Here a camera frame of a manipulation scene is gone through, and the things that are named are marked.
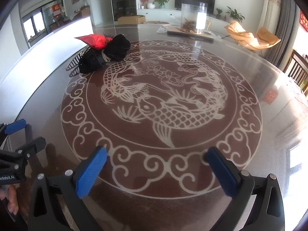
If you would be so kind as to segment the person left hand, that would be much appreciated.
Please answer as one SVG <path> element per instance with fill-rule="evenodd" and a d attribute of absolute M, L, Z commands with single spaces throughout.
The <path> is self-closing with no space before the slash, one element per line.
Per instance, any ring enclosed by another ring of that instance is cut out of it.
<path fill-rule="evenodd" d="M 16 215 L 19 210 L 17 201 L 17 192 L 15 185 L 7 185 L 7 192 L 4 189 L 0 190 L 1 200 L 4 198 L 8 199 L 7 209 L 11 214 Z"/>

